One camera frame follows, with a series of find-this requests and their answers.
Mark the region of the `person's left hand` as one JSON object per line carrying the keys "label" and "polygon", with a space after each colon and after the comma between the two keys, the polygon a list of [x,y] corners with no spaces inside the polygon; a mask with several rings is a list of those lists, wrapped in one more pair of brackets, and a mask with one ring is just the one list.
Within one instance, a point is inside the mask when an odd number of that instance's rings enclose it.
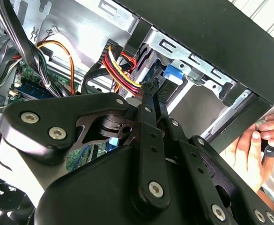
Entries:
{"label": "person's left hand", "polygon": [[255,125],[234,140],[220,156],[254,192],[258,192],[269,178],[274,165],[273,158],[261,157],[261,136]]}

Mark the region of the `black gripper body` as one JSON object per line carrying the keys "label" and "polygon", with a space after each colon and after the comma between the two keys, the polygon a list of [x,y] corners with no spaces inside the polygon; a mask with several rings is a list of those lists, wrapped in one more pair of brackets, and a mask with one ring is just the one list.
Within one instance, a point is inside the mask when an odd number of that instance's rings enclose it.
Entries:
{"label": "black gripper body", "polygon": [[35,212],[36,225],[204,225],[205,216],[184,169],[166,162],[169,207],[145,216],[131,201],[134,175],[129,147],[107,153],[53,182]]}

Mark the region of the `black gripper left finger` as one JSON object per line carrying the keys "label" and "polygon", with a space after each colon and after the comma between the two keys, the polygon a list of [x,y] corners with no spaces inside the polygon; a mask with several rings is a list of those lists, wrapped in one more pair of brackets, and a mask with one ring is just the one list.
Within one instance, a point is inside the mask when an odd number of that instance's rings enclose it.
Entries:
{"label": "black gripper left finger", "polygon": [[38,206],[46,189],[66,175],[70,152],[116,137],[135,154],[133,193],[156,205],[150,182],[166,187],[163,133],[157,127],[157,86],[144,83],[137,96],[86,94],[23,101],[5,107],[0,121],[0,178]]}

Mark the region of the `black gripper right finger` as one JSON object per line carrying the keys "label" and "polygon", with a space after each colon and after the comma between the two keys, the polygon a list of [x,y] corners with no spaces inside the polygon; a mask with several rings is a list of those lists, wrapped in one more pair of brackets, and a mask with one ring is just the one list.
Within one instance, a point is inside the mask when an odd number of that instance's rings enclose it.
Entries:
{"label": "black gripper right finger", "polygon": [[155,94],[157,125],[164,133],[170,206],[165,225],[274,225],[274,211],[200,136],[187,138]]}

